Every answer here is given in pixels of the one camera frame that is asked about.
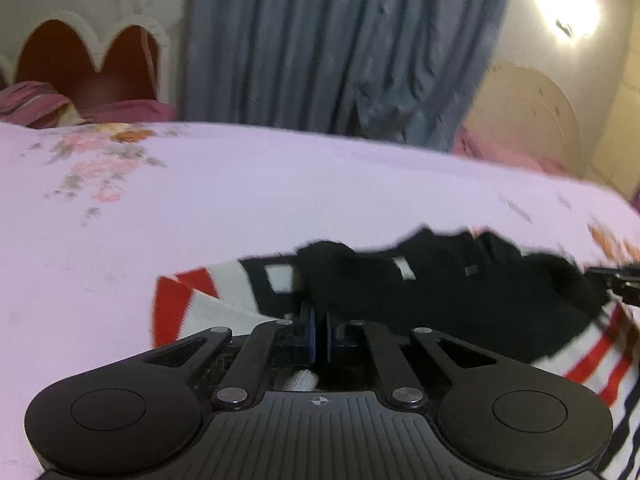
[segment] blue curtain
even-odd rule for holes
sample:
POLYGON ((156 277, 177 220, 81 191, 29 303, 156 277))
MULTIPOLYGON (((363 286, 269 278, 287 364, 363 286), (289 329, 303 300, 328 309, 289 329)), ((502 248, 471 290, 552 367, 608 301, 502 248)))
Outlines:
POLYGON ((449 150, 506 0, 192 0, 182 116, 449 150))

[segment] curtain fold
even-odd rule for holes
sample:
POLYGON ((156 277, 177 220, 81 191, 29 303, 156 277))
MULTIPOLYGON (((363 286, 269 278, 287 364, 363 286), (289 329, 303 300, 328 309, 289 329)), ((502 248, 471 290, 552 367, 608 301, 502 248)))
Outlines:
POLYGON ((192 0, 182 116, 448 150, 506 0, 192 0))

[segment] arched headboard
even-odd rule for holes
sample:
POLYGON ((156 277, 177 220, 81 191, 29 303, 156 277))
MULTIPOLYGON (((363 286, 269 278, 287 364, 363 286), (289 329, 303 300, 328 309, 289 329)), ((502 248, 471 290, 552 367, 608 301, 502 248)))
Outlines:
POLYGON ((548 76, 533 68, 494 62, 464 125, 519 151, 580 168, 580 131, 574 110, 548 76))

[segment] ribbed gray plate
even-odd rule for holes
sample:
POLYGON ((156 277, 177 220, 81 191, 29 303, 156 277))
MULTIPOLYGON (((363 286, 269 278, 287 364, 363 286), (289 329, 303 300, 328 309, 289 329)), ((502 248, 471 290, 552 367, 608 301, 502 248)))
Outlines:
MULTIPOLYGON (((63 478, 51 476, 50 480, 63 478)), ((139 480, 492 480, 451 454, 420 415, 372 392, 268 392, 217 415, 195 446, 139 480)), ((576 480, 597 480, 581 473, 576 480)))

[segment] red stripe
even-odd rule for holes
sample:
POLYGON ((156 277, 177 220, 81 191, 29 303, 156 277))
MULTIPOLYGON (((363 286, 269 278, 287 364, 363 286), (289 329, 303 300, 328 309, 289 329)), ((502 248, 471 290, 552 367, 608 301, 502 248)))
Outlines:
POLYGON ((175 277, 179 282, 185 285, 192 286, 200 292, 204 292, 214 298, 218 297, 218 291, 216 285, 214 285, 211 275, 207 272, 207 269, 200 267, 199 269, 190 270, 189 272, 183 272, 176 274, 175 277))
POLYGON ((152 319, 154 346, 166 345, 178 339, 192 290, 165 276, 158 278, 152 319))
POLYGON ((602 361, 604 354, 607 353, 616 340, 620 330, 620 322, 624 317, 625 313, 622 310, 622 306, 619 303, 616 304, 616 308, 611 315, 609 326, 591 351, 585 355, 572 370, 564 375, 567 379, 571 379, 577 383, 583 383, 593 374, 600 364, 600 361, 602 361))
POLYGON ((626 372, 631 366, 631 361, 634 356, 634 347, 638 342, 638 330, 635 326, 629 329, 626 334, 626 346, 625 352, 622 354, 620 361, 616 364, 615 368, 609 376, 607 386, 600 392, 600 398, 607 403, 607 406, 611 406, 618 398, 618 388, 620 387, 620 381, 625 376, 626 372))

